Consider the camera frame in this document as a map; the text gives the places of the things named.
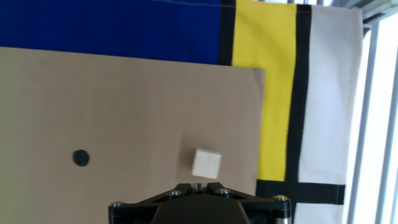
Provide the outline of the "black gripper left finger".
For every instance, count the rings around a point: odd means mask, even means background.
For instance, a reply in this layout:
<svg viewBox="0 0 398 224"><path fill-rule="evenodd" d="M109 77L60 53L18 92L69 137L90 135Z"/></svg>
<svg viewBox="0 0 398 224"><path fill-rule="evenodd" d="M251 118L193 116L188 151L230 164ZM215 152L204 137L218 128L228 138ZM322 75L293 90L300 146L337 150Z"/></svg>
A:
<svg viewBox="0 0 398 224"><path fill-rule="evenodd" d="M196 192L197 188L192 184L178 184L174 189L137 203L113 202L108 205L108 222L109 224L123 224L133 223L137 217L152 218L163 203L193 195Z"/></svg>

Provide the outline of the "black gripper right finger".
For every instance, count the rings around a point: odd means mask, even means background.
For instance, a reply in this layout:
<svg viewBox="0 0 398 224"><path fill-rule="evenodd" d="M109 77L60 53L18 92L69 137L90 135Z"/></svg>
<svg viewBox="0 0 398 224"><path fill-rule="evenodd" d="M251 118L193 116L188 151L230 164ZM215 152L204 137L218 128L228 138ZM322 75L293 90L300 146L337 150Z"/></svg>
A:
<svg viewBox="0 0 398 224"><path fill-rule="evenodd" d="M292 223L291 200L285 195L260 198L219 182L202 185L201 194L210 197L202 206L209 223Z"/></svg>

